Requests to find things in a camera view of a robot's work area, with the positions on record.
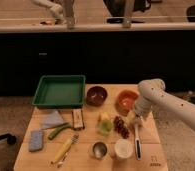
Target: floor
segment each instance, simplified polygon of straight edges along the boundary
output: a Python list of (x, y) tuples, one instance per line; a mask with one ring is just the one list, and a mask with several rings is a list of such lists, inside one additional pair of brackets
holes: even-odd
[[(12, 171), (33, 107), (32, 97), (0, 97), (0, 134), (11, 133), (17, 143), (0, 141), (0, 171)], [(195, 132), (170, 113), (154, 107), (154, 118), (170, 171), (193, 171)]]
[[(144, 13), (134, 12), (133, 18), (144, 22), (187, 22), (186, 10), (192, 5), (195, 0), (162, 0)], [(75, 0), (74, 12), (80, 24), (103, 24), (111, 17), (103, 0)], [(30, 0), (0, 1), (0, 26), (35, 25), (46, 20), (52, 20), (49, 11)]]

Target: cloth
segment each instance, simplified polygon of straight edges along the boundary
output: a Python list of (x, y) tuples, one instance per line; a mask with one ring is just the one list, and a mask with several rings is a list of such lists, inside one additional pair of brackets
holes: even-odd
[(58, 113), (57, 110), (54, 110), (52, 113), (48, 114), (42, 121), (41, 121), (41, 129), (50, 129), (61, 126), (66, 122), (62, 118), (62, 116)]

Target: grapes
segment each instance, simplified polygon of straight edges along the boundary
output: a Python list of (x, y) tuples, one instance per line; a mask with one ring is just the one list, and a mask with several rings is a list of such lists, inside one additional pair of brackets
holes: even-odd
[(116, 116), (114, 119), (114, 130), (121, 134), (124, 139), (129, 137), (129, 130), (125, 126), (125, 122), (120, 116)]

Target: yellow handle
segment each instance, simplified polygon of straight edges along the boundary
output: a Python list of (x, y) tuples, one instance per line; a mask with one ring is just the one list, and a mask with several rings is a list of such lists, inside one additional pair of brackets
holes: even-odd
[(67, 150), (71, 147), (72, 145), (72, 139), (68, 138), (60, 147), (58, 150), (57, 154), (55, 155), (54, 159), (51, 161), (52, 164), (56, 163), (60, 158), (67, 152)]

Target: green plastic tray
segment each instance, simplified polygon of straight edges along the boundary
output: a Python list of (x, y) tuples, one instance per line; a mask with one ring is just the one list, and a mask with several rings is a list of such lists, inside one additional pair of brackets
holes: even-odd
[(33, 105), (38, 108), (79, 108), (83, 106), (85, 76), (57, 75), (42, 76)]

